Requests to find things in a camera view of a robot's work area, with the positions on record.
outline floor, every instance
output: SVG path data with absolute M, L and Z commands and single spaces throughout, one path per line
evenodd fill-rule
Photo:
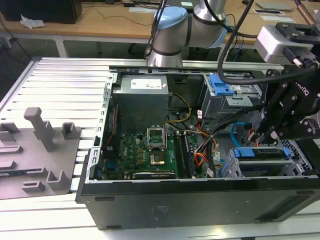
M 31 56 L 59 57 L 56 44 L 52 40 L 43 39 L 18 39 L 18 42 Z M 136 44 L 131 53 L 128 52 L 128 43 L 102 43 L 102 54 L 98 55 L 95 42 L 67 41 L 66 47 L 73 58 L 113 58 L 113 59 L 142 59 L 144 57 L 145 44 Z M 216 61 L 220 48 L 210 49 L 185 47 L 182 50 L 184 60 Z M 228 56 L 227 61 L 233 61 L 238 49 L 234 49 Z M 252 49 L 244 49 L 239 55 L 237 62 L 263 63 L 262 58 Z M 23 72 L 29 59 L 22 51 L 17 42 L 13 42 L 12 49 L 0 48 L 0 100 L 6 95 L 16 79 Z

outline green circuit board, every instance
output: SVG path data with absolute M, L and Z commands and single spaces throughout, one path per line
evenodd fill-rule
M 188 134 L 185 138 L 183 135 L 178 137 L 173 133 L 168 133 L 166 138 L 165 149 L 161 150 L 156 147 L 149 149 L 146 132 L 121 134 L 117 159 L 104 161 L 102 172 L 106 176 L 105 179 L 121 180 L 125 175 L 143 172 L 174 173 L 177 179 L 191 176 L 205 178 L 203 168 L 198 168 L 193 162 L 193 152 L 198 147 L 197 137 L 194 134 Z M 151 134 L 150 141 L 151 143 L 163 142 L 162 133 Z M 182 152 L 185 152 L 183 156 L 177 150 L 178 148 L 175 149 L 176 145 L 184 148 L 182 149 Z M 187 166 L 190 161 L 194 164 L 193 167 L 182 167 L 182 164 Z
M 152 143 L 160 143 L 158 135 L 151 135 Z M 159 154 L 163 162 L 151 162 L 151 155 Z M 116 171 L 161 171 L 177 173 L 177 164 L 174 150 L 174 137 L 167 135 L 167 148 L 164 151 L 148 149 L 146 133 L 122 134 L 120 140 L 120 158 Z

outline aluminum profile table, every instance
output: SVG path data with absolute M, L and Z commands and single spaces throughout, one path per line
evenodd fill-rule
M 41 107 L 44 120 L 53 127 L 74 122 L 82 127 L 71 191 L 66 195 L 0 201 L 1 240 L 56 239 L 175 239 L 212 240 L 316 240 L 320 239 L 320 201 L 280 223 L 214 225 L 100 231 L 84 204 L 75 203 L 84 156 L 93 143 L 98 109 L 109 66 L 143 67 L 143 60 L 43 58 L 32 61 L 0 104 L 0 123 L 24 120 L 27 107 Z M 186 67 L 216 68 L 216 62 L 185 61 Z M 225 69 L 255 69 L 265 72 L 280 66 L 264 63 L 226 63 Z

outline workbench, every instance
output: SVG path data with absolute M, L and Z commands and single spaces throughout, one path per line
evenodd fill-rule
M 281 2 L 291 7 L 296 6 L 292 0 L 268 0 L 268 2 Z M 320 2 L 304 2 L 304 4 L 315 17 L 313 10 L 320 9 Z M 233 14 L 237 23 L 244 11 L 244 7 L 242 0 L 226 0 L 224 11 L 226 14 Z M 252 9 L 258 8 L 256 4 L 252 5 Z M 263 25 L 275 25 L 277 23 L 275 21 L 265 21 L 260 15 L 250 10 L 240 28 L 240 32 L 257 35 Z M 60 57 L 65 58 L 68 57 L 65 41 L 97 42 L 98 52 L 101 52 L 101 42 L 146 44 L 150 37 L 154 14 L 130 12 L 129 7 L 123 7 L 121 4 L 97 7 L 90 7 L 90 4 L 82 4 L 82 15 L 75 24 L 45 22 L 45 27 L 33 29 L 24 27 L 20 22 L 6 21 L 3 16 L 1 17 L 3 23 L 15 38 L 54 40 Z M 124 17 L 143 25 L 134 23 Z M 290 17 L 297 24 L 306 24 L 297 9 L 286 12 L 286 15 L 281 17 Z M 228 17 L 228 23 L 230 25 L 234 24 L 230 16 Z M 224 43 L 227 42 L 229 36 L 230 34 L 226 36 Z M 3 38 L 2 43 L 6 44 L 7 48 L 10 48 L 11 45 L 8 38 L 11 35 L 1 25 L 0 37 Z M 254 43 L 255 39 L 244 38 L 242 48 L 253 49 Z M 241 45 L 242 39 L 238 41 L 236 48 Z
M 143 67 L 146 62 L 89 58 L 31 61 L 0 103 L 0 123 L 14 122 L 18 128 L 31 127 L 24 119 L 24 111 L 27 107 L 40 107 L 43 120 L 49 120 L 52 127 L 59 127 L 63 122 L 82 127 L 70 194 L 0 200 L 1 240 L 320 238 L 320 201 L 278 223 L 98 230 L 86 206 L 76 204 L 75 197 L 84 157 L 94 141 L 106 76 L 112 65 Z M 216 69 L 217 63 L 184 61 L 183 66 Z M 254 69 L 264 73 L 269 68 L 282 69 L 279 65 L 248 62 L 226 62 L 223 67 L 225 70 Z

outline motherboard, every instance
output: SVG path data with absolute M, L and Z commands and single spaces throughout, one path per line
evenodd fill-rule
M 106 180 L 203 178 L 202 168 L 197 169 L 194 162 L 197 147 L 194 134 L 122 133 L 118 157 L 104 160 L 102 177 Z

